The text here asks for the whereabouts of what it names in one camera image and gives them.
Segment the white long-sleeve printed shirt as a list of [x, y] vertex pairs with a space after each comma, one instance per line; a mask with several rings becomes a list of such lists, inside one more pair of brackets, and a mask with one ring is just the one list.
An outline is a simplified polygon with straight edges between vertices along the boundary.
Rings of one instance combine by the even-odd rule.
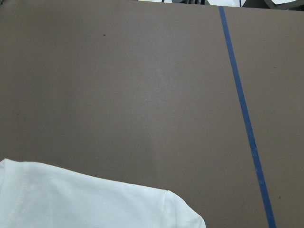
[[169, 190], [96, 178], [63, 168], [0, 163], [3, 228], [203, 228]]

